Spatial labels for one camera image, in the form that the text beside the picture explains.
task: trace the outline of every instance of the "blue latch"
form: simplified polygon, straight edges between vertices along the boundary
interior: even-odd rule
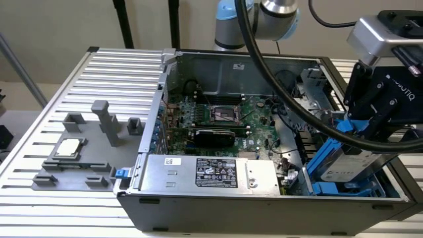
[[[117,170],[114,177],[117,179],[126,179],[129,175],[129,170]]]

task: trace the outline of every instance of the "white wall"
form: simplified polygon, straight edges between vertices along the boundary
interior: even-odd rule
[[[281,53],[353,59],[345,39],[350,29],[326,29],[297,0],[301,20]],[[180,0],[181,47],[210,49],[217,0]],[[423,10],[423,0],[314,0],[325,21],[356,20],[383,9]],[[136,48],[170,46],[166,0],[126,0]],[[0,0],[0,31],[36,82],[62,83],[89,46],[122,48],[112,0]],[[273,42],[258,42],[276,53]],[[0,55],[0,81],[20,81]]]

